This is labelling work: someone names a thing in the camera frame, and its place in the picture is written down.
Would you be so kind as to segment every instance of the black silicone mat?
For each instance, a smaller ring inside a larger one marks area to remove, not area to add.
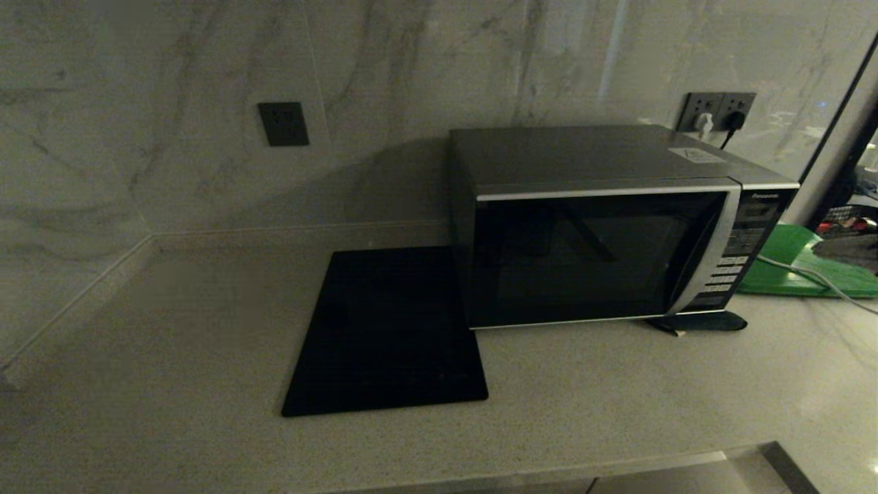
[[[282,415],[488,397],[450,247],[333,254]]]

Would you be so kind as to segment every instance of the microwave control panel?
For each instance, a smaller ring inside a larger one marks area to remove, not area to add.
[[[735,224],[723,257],[701,292],[683,312],[717,310],[729,303],[794,193],[793,189],[741,192]]]

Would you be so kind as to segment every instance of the marble backsplash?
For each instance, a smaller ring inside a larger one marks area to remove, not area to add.
[[[454,127],[672,127],[798,178],[878,25],[858,0],[0,3],[0,364],[149,232],[443,218]],[[269,148],[261,101],[311,145]]]

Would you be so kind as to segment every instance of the label sticker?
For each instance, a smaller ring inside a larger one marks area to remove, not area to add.
[[[698,148],[668,148],[672,153],[683,156],[692,163],[725,163],[719,156],[713,156],[704,149]]]

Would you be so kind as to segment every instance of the green cutting board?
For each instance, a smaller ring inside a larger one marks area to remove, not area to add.
[[[798,225],[778,225],[761,255],[766,258],[810,269],[823,274],[833,285],[850,297],[878,297],[878,276],[866,268],[819,258],[811,251],[820,242],[814,232]],[[835,292],[811,280],[808,275],[798,274],[782,267],[755,261],[738,286],[744,294],[796,295],[808,297],[837,297]]]

